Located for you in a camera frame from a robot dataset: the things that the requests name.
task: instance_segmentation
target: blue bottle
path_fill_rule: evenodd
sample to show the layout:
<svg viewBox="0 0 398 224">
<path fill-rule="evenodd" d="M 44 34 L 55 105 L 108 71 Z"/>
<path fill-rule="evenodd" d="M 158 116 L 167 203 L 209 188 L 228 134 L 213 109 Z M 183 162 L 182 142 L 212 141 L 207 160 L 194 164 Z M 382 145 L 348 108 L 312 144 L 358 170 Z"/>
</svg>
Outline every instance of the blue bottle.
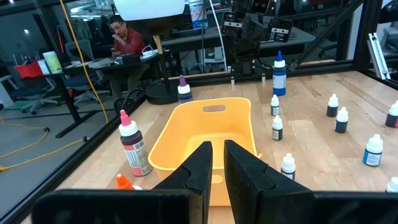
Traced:
<svg viewBox="0 0 398 224">
<path fill-rule="evenodd" d="M 276 61 L 274 62 L 274 95 L 286 94 L 286 63 L 282 58 L 282 53 L 278 52 Z"/>
</svg>

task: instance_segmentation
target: wooden table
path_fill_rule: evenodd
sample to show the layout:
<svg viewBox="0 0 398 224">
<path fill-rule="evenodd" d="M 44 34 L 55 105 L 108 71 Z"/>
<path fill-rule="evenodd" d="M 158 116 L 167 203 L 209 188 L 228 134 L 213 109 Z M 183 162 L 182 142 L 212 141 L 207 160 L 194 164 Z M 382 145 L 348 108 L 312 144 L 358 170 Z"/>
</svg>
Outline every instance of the wooden table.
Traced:
<svg viewBox="0 0 398 224">
<path fill-rule="evenodd" d="M 398 175 L 398 129 L 384 125 L 389 107 L 398 100 L 398 91 L 358 72 L 335 73 L 287 79 L 287 94 L 281 96 L 284 138 L 271 138 L 270 115 L 272 82 L 213 85 L 192 88 L 196 100 L 244 97 L 252 103 L 252 128 L 257 153 L 262 160 L 280 170 L 282 158 L 295 157 L 296 181 L 312 190 L 384 191 L 390 178 Z M 348 132 L 335 133 L 335 119 L 326 116 L 332 93 L 339 106 L 349 111 Z M 150 151 L 163 130 L 172 105 L 143 103 L 130 117 L 137 122 Z M 384 151 L 379 167 L 363 164 L 368 139 L 380 134 Z M 123 173 L 134 185 L 151 189 L 159 183 L 156 172 L 134 177 L 126 160 L 119 131 L 110 135 L 87 160 L 67 178 L 60 189 L 114 189 L 114 177 Z M 209 223 L 234 223 L 230 207 L 211 207 Z"/>
</svg>

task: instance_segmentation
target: orange cap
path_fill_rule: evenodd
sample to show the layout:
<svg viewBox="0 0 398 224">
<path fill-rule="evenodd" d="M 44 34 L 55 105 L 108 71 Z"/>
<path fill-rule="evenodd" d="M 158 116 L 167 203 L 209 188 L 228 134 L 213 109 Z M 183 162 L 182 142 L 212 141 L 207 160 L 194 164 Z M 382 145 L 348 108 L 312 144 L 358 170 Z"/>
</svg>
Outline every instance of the orange cap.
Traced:
<svg viewBox="0 0 398 224">
<path fill-rule="evenodd" d="M 127 179 L 123 174 L 116 175 L 116 188 L 119 190 L 134 190 L 129 179 Z"/>
</svg>

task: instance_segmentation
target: yellow cable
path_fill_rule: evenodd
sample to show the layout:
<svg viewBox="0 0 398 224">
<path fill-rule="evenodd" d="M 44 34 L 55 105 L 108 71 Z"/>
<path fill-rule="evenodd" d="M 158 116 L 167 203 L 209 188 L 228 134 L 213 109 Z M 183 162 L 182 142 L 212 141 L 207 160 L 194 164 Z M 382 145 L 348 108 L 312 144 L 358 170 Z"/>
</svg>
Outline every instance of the yellow cable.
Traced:
<svg viewBox="0 0 398 224">
<path fill-rule="evenodd" d="M 6 125 L 6 126 L 10 126 L 10 127 L 23 127 L 23 128 L 27 128 L 27 129 L 45 129 L 45 127 L 29 127 L 29 126 L 25 126 L 23 124 L 7 124 L 4 122 L 2 116 L 0 115 L 0 121 Z"/>
<path fill-rule="evenodd" d="M 44 154 L 44 155 L 41 155 L 41 156 L 37 156 L 37 157 L 35 157 L 35 158 L 33 158 L 33 159 L 29 159 L 28 161 L 21 162 L 20 164 L 15 164 L 15 165 L 12 165 L 12 166 L 9 166 L 9 167 L 0 166 L 0 172 L 4 172 L 4 171 L 6 171 L 6 170 L 8 170 L 8 169 L 12 169 L 12 168 L 15 168 L 15 167 L 18 167 L 18 166 L 25 165 L 25 164 L 27 164 L 27 163 L 33 162 L 33 161 L 35 161 L 35 160 L 37 160 L 37 159 L 44 158 L 44 157 L 46 157 L 46 156 L 51 156 L 52 154 L 55 154 L 55 153 L 57 153 L 57 152 L 60 152 L 60 151 L 62 151 L 62 150 L 64 150 L 64 149 L 66 149 L 67 147 L 72 146 L 72 145 L 77 144 L 77 143 L 82 142 L 82 141 L 83 141 L 83 140 L 81 139 L 81 140 L 72 142 L 72 143 L 67 144 L 66 146 L 63 146 L 62 148 L 57 149 L 57 150 L 55 150 L 55 151 L 53 151 L 53 152 L 50 152 L 50 153 L 47 153 L 47 154 Z"/>
<path fill-rule="evenodd" d="M 32 147 L 32 146 L 38 144 L 39 142 L 43 141 L 43 139 L 48 135 L 48 133 L 49 133 L 49 132 L 46 131 L 46 132 L 44 133 L 44 135 L 42 136 L 42 138 L 40 138 L 38 141 L 36 141 L 36 142 L 34 142 L 34 143 L 32 143 L 32 144 L 30 144 L 30 145 L 28 145 L 28 146 L 25 146 L 25 147 L 23 147 L 23 148 L 21 148 L 21 149 L 18 149 L 18 150 L 15 150 L 15 151 L 13 151 L 13 152 L 10 152 L 10 153 L 7 153 L 7 154 L 5 154 L 5 155 L 2 155 L 2 156 L 0 156 L 0 159 L 2 159 L 2 158 L 4 158 L 4 157 L 7 157 L 7 156 L 10 156 L 10 155 L 12 155 L 12 154 L 14 154 L 14 153 L 17 153 L 17 152 L 19 152 L 19 151 L 22 151 L 22 150 L 24 150 L 24 149 L 27 149 L 27 148 L 29 148 L 29 147 Z"/>
<path fill-rule="evenodd" d="M 93 89 L 93 91 L 95 93 L 95 96 L 97 97 L 97 99 L 98 99 L 98 101 L 99 101 L 99 103 L 100 103 L 100 105 L 102 107 L 102 111 L 104 112 L 105 121 L 106 121 L 106 123 L 108 123 L 108 115 L 106 115 L 104 105 L 102 104 L 102 101 L 101 101 L 100 97 L 98 96 L 97 91 L 95 91 L 94 85 L 91 82 L 90 77 L 88 76 L 88 72 L 87 72 L 87 69 L 86 69 L 85 61 L 83 60 L 83 54 L 81 53 L 80 46 L 79 46 L 79 43 L 77 42 L 76 35 L 75 35 L 75 32 L 73 31 L 72 25 L 70 24 L 69 17 L 68 17 L 68 14 L 67 14 L 67 10 L 65 9 L 65 6 L 63 5 L 63 1 L 60 0 L 60 2 L 61 2 L 62 9 L 63 9 L 63 13 L 65 14 L 65 17 L 67 18 L 69 29 L 70 29 L 70 32 L 72 33 L 72 36 L 73 36 L 73 40 L 76 43 L 77 51 L 79 51 L 80 60 L 81 60 L 81 62 L 83 64 L 83 69 L 85 71 L 88 83 L 90 84 L 91 89 Z"/>
</svg>

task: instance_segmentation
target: yellow plastic basket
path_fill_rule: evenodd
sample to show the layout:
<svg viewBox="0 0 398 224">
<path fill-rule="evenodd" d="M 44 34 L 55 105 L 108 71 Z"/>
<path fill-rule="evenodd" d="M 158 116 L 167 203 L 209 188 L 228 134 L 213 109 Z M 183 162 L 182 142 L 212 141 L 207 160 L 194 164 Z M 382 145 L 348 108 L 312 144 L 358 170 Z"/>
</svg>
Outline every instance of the yellow plastic basket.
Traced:
<svg viewBox="0 0 398 224">
<path fill-rule="evenodd" d="M 234 140 L 257 156 L 250 113 L 251 103 L 245 98 L 201 100 L 179 105 L 149 153 L 149 162 L 164 180 L 203 141 L 211 141 L 210 205 L 230 206 L 224 181 L 224 140 Z"/>
</svg>

